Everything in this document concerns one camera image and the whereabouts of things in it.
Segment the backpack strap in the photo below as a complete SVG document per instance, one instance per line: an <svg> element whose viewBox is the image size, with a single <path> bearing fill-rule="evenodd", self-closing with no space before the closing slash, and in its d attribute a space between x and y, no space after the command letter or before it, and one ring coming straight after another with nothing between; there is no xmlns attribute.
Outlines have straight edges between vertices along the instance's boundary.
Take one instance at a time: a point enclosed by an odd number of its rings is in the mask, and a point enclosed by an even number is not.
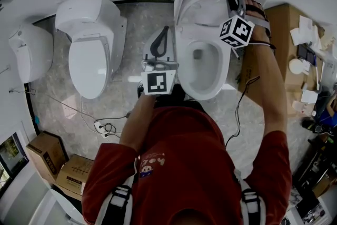
<svg viewBox="0 0 337 225"><path fill-rule="evenodd" d="M123 185L116 187L103 201L95 225L130 225L132 215L132 184L137 173L126 179Z"/></svg>
<svg viewBox="0 0 337 225"><path fill-rule="evenodd" d="M266 209L263 199L241 178L241 172L239 170L235 169L234 175L237 178L242 191L240 205L243 224L265 225Z"/></svg>

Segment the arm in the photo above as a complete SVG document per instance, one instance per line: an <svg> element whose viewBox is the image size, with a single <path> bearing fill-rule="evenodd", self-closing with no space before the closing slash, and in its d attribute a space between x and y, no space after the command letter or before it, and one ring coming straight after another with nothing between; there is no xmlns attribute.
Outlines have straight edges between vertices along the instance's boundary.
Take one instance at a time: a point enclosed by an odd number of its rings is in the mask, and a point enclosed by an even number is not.
<svg viewBox="0 0 337 225"><path fill-rule="evenodd" d="M331 104L333 103L333 101L335 100L336 95L334 95L330 100L329 103L326 105L326 110L328 111L329 115L331 117L333 117L335 115L335 111L332 109Z"/></svg>
<svg viewBox="0 0 337 225"><path fill-rule="evenodd" d="M147 135L152 119L154 96L142 94L123 128L120 144L129 146L138 153Z"/></svg>
<svg viewBox="0 0 337 225"><path fill-rule="evenodd" d="M105 198L134 173L135 158L146 137L154 102L155 97L142 94L125 123L120 143L101 145L82 196L83 217L88 224L95 224Z"/></svg>
<svg viewBox="0 0 337 225"><path fill-rule="evenodd" d="M247 4L262 7L251 0ZM247 14L264 19L256 12L247 11ZM270 42L265 28L256 25L252 34L255 41ZM254 45L254 52L259 66L261 99L264 114L264 136L272 131L286 132L286 92L279 66L273 51L264 45Z"/></svg>
<svg viewBox="0 0 337 225"><path fill-rule="evenodd" d="M253 12L250 15L261 16ZM252 38L269 42L265 29L260 26L255 26ZM264 137L247 183L266 204L266 224L280 224L288 206L291 188L289 151L285 135L286 93L272 50L264 45L254 45L254 52L259 66L265 126Z"/></svg>

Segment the strap buckle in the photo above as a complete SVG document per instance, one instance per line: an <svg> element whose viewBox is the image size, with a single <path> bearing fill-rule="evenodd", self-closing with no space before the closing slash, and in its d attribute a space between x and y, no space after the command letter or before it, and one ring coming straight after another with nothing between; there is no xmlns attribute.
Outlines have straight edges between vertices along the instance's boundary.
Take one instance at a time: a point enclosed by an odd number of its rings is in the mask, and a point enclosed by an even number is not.
<svg viewBox="0 0 337 225"><path fill-rule="evenodd" d="M246 189L242 191L242 201L245 203L250 203L250 202L259 202L260 199L254 190Z"/></svg>
<svg viewBox="0 0 337 225"><path fill-rule="evenodd" d="M121 185L119 187L116 187L112 192L112 198L110 203L114 206L125 208L127 201L130 198L131 192L132 189L128 185Z"/></svg>

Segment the window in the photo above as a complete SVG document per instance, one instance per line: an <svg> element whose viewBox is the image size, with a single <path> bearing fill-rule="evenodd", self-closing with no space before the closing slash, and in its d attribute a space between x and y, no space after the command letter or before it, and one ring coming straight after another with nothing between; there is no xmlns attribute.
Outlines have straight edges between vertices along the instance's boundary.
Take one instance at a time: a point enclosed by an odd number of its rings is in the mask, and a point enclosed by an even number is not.
<svg viewBox="0 0 337 225"><path fill-rule="evenodd" d="M27 163L28 158L14 133L0 145L0 196Z"/></svg>

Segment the black device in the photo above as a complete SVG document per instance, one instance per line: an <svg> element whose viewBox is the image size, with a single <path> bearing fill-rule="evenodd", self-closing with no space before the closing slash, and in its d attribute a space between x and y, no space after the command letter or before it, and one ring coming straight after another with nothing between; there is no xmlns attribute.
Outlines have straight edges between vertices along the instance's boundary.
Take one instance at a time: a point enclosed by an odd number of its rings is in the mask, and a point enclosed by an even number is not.
<svg viewBox="0 0 337 225"><path fill-rule="evenodd" d="M301 59L307 60L311 65L315 65L315 53L305 44L298 45L297 56Z"/></svg>

